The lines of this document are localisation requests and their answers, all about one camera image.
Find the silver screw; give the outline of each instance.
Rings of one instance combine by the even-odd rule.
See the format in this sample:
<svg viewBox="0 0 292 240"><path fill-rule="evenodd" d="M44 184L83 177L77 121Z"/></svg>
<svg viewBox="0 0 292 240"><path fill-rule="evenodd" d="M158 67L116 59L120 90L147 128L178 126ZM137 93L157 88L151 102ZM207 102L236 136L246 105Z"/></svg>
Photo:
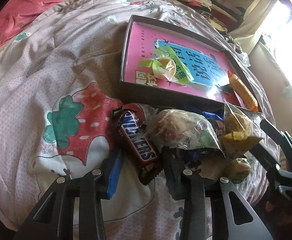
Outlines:
<svg viewBox="0 0 292 240"><path fill-rule="evenodd" d="M183 170L183 173L187 176L190 176L191 174L193 174L193 172L190 169Z"/></svg>
<svg viewBox="0 0 292 240"><path fill-rule="evenodd" d="M64 183L65 182L65 178L64 177L59 177L59 178L57 178L56 182L59 183L59 184Z"/></svg>
<svg viewBox="0 0 292 240"><path fill-rule="evenodd" d="M221 183L224 183L224 184L227 184L229 182L229 179L226 177L221 177L219 180Z"/></svg>
<svg viewBox="0 0 292 240"><path fill-rule="evenodd" d="M100 169L94 169L94 170L92 170L92 174L95 176L100 175L100 174L102 174L102 171Z"/></svg>

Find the strawberry print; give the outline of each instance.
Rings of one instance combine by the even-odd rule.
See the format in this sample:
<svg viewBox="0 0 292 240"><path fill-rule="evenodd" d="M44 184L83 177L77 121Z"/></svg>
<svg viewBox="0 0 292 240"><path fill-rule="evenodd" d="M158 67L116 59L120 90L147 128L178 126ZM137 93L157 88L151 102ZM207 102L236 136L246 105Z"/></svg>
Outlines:
<svg viewBox="0 0 292 240"><path fill-rule="evenodd" d="M87 151L91 141L104 136L110 150L114 143L115 131L111 129L112 109L118 108L122 102L107 97L97 83L62 98L59 110L49 112L43 139L57 144L61 155L73 155L86 165Z"/></svg>

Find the pile of clothing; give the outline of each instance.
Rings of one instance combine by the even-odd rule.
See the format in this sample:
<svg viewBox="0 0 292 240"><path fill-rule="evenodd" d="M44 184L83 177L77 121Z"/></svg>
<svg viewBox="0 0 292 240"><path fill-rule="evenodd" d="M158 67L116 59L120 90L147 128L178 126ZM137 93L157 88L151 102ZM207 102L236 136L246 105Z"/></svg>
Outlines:
<svg viewBox="0 0 292 240"><path fill-rule="evenodd" d="M229 0L181 0L197 11L222 35L241 24L245 10L234 6Z"/></svg>

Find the cardboard box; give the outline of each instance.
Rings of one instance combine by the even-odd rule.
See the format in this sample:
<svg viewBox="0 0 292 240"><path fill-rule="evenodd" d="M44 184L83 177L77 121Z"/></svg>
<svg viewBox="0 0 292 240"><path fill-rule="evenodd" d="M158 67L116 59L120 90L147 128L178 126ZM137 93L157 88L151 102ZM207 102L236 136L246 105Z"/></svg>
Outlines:
<svg viewBox="0 0 292 240"><path fill-rule="evenodd" d="M176 52L185 47L182 50L184 54L188 54L187 59L181 60L185 64L187 62L187 67L192 70L193 76L196 75L198 78L197 83L182 86L159 80L152 76L151 68L138 65L140 59L155 57L155 46L163 44L170 47L176 44L177 46L174 46ZM215 61L217 65L213 66L209 63L210 66L207 67L203 59L208 63ZM198 61L206 64L206 67L199 68L199 64L196 63ZM220 67L219 72L210 68L216 69L216 66ZM187 29L163 21L132 15L126 30L122 54L120 99L124 103L136 102L182 110L188 110L190 106L202 111L214 112L224 108L225 98L228 102L242 108L244 107L242 100L232 89L228 88L225 92L217 89L212 85L213 83L209 83L218 73L226 73L227 70L235 73L256 98L246 76L228 50Z"/></svg>

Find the beige curtain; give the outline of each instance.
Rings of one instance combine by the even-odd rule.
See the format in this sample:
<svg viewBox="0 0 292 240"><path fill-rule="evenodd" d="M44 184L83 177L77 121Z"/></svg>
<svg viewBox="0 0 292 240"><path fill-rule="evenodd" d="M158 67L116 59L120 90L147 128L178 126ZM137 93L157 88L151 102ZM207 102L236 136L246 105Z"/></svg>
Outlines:
<svg viewBox="0 0 292 240"><path fill-rule="evenodd" d="M262 33L260 27L276 2L277 0L254 0L244 15L243 23L229 33L244 52L250 54L256 46Z"/></svg>

